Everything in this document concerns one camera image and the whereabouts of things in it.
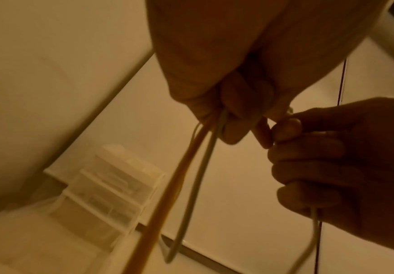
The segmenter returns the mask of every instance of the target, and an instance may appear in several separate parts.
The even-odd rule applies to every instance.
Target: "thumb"
[[[291,117],[301,121],[303,132],[348,130],[362,119],[372,105],[373,99],[364,100],[336,107],[312,108]]]

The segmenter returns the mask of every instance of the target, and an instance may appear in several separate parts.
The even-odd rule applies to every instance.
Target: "hand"
[[[280,203],[394,249],[394,99],[294,117],[274,126],[268,153]]]
[[[272,145],[267,124],[366,36],[387,0],[147,0],[153,45],[171,96],[202,122],[231,115],[222,139],[251,129]]]

